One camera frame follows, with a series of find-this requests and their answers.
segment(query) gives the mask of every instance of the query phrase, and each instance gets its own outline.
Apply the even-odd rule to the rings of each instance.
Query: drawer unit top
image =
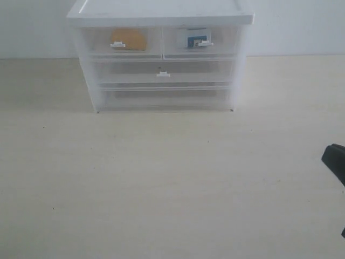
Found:
[[[68,20],[75,27],[145,27],[252,24],[246,0],[77,0]]]

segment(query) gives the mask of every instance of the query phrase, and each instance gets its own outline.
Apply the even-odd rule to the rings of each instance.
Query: drawer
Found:
[[[142,90],[101,91],[104,103],[99,110],[120,110],[127,108],[210,108],[228,109],[229,89],[223,90]]]
[[[161,28],[82,28],[85,55],[142,60],[162,58]]]
[[[231,59],[237,53],[240,28],[163,28],[164,59]]]
[[[94,62],[99,84],[228,82],[234,61]]]

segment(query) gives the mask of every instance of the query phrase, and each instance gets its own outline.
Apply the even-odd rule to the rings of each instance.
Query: plastic drawer unit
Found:
[[[245,0],[78,0],[67,18],[95,111],[236,108]]]

